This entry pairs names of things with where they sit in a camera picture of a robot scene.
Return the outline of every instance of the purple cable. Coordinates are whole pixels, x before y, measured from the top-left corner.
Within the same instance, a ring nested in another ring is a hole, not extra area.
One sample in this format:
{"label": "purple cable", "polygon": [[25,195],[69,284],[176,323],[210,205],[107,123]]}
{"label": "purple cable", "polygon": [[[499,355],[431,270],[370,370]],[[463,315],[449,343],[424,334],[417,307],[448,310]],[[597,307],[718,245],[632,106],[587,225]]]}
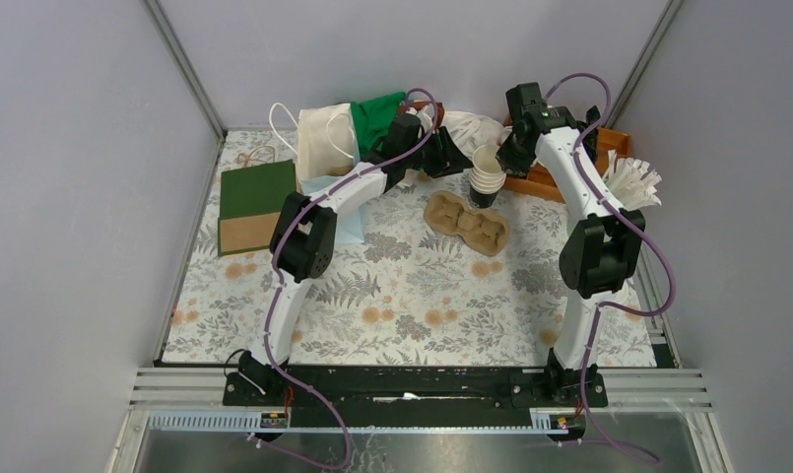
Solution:
{"label": "purple cable", "polygon": [[[405,101],[407,101],[408,97],[414,92],[420,92],[420,93],[425,94],[426,96],[428,96],[428,99],[429,99],[430,104],[431,104],[432,109],[433,109],[433,122],[437,123],[439,121],[438,120],[439,117],[436,115],[436,100],[425,89],[416,88],[416,89],[411,89],[410,91],[408,91],[408,93],[405,95]],[[420,148],[423,147],[423,145],[428,141],[428,139],[430,139],[430,135],[431,134],[432,133],[430,133],[430,132],[426,133],[422,137],[420,142],[417,143],[416,146],[414,146],[410,150],[406,151],[405,153],[402,153],[401,155],[399,155],[399,156],[397,156],[397,157],[395,157],[393,159],[387,160],[384,163],[376,165],[376,166],[374,166],[372,168],[365,169],[365,170],[363,170],[363,171],[361,171],[359,173],[353,173],[353,174],[348,175],[347,178],[345,178],[344,180],[342,180],[339,183],[335,184],[335,186],[328,193],[326,193],[324,195],[321,195],[320,197],[317,197],[316,199],[313,199],[311,202],[309,202],[308,205],[303,207],[303,210],[300,211],[300,213],[295,216],[295,218],[292,220],[292,223],[289,224],[289,227],[283,233],[283,236],[281,236],[280,241],[278,241],[277,247],[274,249],[274,255],[271,258],[271,267],[274,268],[274,272],[277,273],[277,275],[280,277],[280,286],[281,287],[277,288],[277,291],[274,293],[274,298],[271,300],[271,305],[269,305],[269,307],[268,307],[268,313],[266,314],[265,325],[263,327],[263,330],[265,331],[265,335],[263,335],[263,344],[265,345],[265,348],[266,348],[266,356],[268,357],[268,361],[271,364],[271,368],[273,368],[276,372],[278,372],[280,374],[280,376],[284,377],[288,381],[290,381],[290,382],[302,387],[303,389],[305,389],[306,391],[311,393],[313,396],[315,396],[317,398],[317,400],[319,400],[321,403],[323,403],[323,405],[326,406],[327,409],[329,409],[329,412],[331,412],[333,417],[335,417],[335,420],[338,421],[338,425],[341,426],[341,432],[344,435],[344,445],[346,447],[346,449],[344,450],[344,459],[341,461],[341,463],[339,463],[337,465],[330,465],[328,463],[323,463],[323,462],[314,460],[312,458],[309,458],[309,457],[307,457],[307,456],[305,456],[303,454],[297,453],[296,451],[290,450],[290,449],[285,448],[283,446],[274,445],[273,443],[270,443],[270,442],[263,443],[262,440],[258,440],[257,441],[257,446],[265,444],[267,447],[269,447],[271,449],[274,449],[274,450],[277,450],[277,451],[281,451],[281,452],[283,452],[283,453],[285,453],[287,455],[290,455],[290,456],[293,456],[294,458],[297,458],[298,460],[304,461],[304,462],[306,462],[306,463],[308,463],[308,464],[310,464],[312,466],[316,466],[318,468],[323,468],[325,470],[340,470],[342,468],[345,468],[350,463],[350,460],[352,460],[352,458],[353,458],[353,444],[352,444],[352,441],[350,439],[350,431],[347,430],[347,424],[344,422],[344,418],[341,417],[341,414],[338,413],[338,410],[335,409],[335,406],[333,406],[332,403],[329,402],[329,400],[327,400],[326,397],[323,394],[320,393],[320,391],[318,391],[317,389],[315,389],[312,386],[309,386],[309,385],[305,384],[303,381],[297,379],[296,377],[292,376],[291,374],[289,374],[288,372],[286,372],[285,370],[280,368],[280,365],[277,363],[277,361],[274,359],[274,355],[272,355],[272,353],[271,353],[271,344],[269,342],[269,336],[270,336],[269,327],[271,327],[271,319],[274,316],[274,309],[277,306],[277,301],[280,299],[280,293],[283,291],[283,286],[286,284],[285,278],[283,277],[283,273],[280,271],[280,267],[277,265],[277,262],[278,262],[278,258],[280,257],[280,254],[283,252],[283,248],[286,246],[286,242],[289,240],[289,236],[297,228],[297,225],[300,224],[300,221],[303,220],[303,217],[310,210],[312,210],[316,205],[318,205],[319,203],[321,203],[324,200],[328,199],[329,197],[333,196],[338,189],[344,187],[345,185],[349,184],[353,180],[358,179],[361,175],[367,174],[367,173],[372,172],[372,171],[374,171],[376,169],[381,169],[381,168],[383,168],[385,166],[391,165],[391,164],[396,163],[397,161],[400,161],[400,160],[404,160],[405,158],[413,155],[414,153],[419,151]]]}
{"label": "purple cable", "polygon": [[[579,134],[578,138],[576,138],[575,143],[573,143],[573,161],[575,163],[576,171],[578,171],[579,175],[581,175],[581,178],[585,181],[587,187],[590,189],[593,195],[595,195],[596,198],[599,200],[599,202],[602,203],[602,206],[605,207],[608,210],[608,212],[610,212],[615,217],[617,217],[617,219],[620,222],[622,222],[626,227],[628,227],[632,232],[634,232],[638,237],[640,237],[640,239],[645,241],[646,244],[648,244],[648,246],[657,256],[657,258],[660,260],[660,263],[662,263],[663,268],[666,271],[666,277],[669,280],[668,298],[666,298],[666,301],[659,308],[651,310],[649,312],[644,312],[642,310],[637,310],[632,307],[628,307],[622,304],[616,304],[612,302],[602,302],[597,304],[596,311],[594,311],[593,313],[593,323],[591,324],[590,335],[588,336],[587,339],[587,345],[585,345],[584,357],[582,360],[580,385],[584,386],[587,377],[586,376],[587,366],[590,363],[591,349],[596,339],[596,330],[599,328],[599,320],[602,315],[601,308],[605,306],[614,307],[620,310],[624,310],[625,312],[632,313],[634,315],[640,315],[643,317],[653,317],[655,315],[659,315],[672,306],[672,303],[675,300],[675,294],[677,293],[677,281],[675,280],[675,275],[674,275],[674,271],[672,270],[672,265],[669,263],[669,260],[666,259],[666,256],[663,254],[663,251],[660,249],[660,247],[657,246],[657,243],[655,243],[650,236],[648,236],[645,232],[640,230],[636,225],[634,225],[631,221],[629,221],[622,213],[620,213],[619,210],[617,210],[607,200],[605,194],[602,191],[600,191],[599,188],[593,183],[593,179],[591,179],[590,176],[587,175],[587,172],[585,172],[584,167],[582,166],[581,155],[578,152],[582,141],[591,131],[595,130],[596,127],[601,125],[607,119],[608,115],[611,113],[611,89],[608,87],[608,84],[606,84],[601,77],[594,74],[589,74],[586,72],[570,74],[569,76],[561,79],[557,84],[552,86],[550,90],[547,91],[547,94],[545,95],[545,99],[548,99],[564,82],[576,77],[586,77],[589,79],[593,79],[594,81],[598,82],[605,90],[605,111],[602,113],[602,116],[600,116],[598,120],[591,123],[587,128],[585,128],[584,131],[582,131],[581,134]],[[593,427],[602,436],[601,439],[594,439],[597,440],[595,441],[595,443],[606,442],[611,446],[613,446],[615,449],[617,449],[619,452],[627,456],[628,458],[632,458],[636,461],[645,463],[650,466],[663,465],[663,460],[656,453],[645,448],[644,446],[637,445],[636,443],[631,443],[627,441],[614,440],[611,437],[609,437],[607,434],[605,434],[605,431],[602,430],[602,428],[596,422],[596,419],[593,417],[593,413],[590,411],[590,405],[587,402],[587,392],[586,392],[587,390],[581,388],[579,389],[579,391],[581,392],[582,406],[584,408],[585,414],[587,415],[587,418],[590,419],[591,425],[593,425]],[[641,451],[645,453],[647,457],[643,458],[641,456],[634,455],[633,453],[628,451],[629,449]]]}

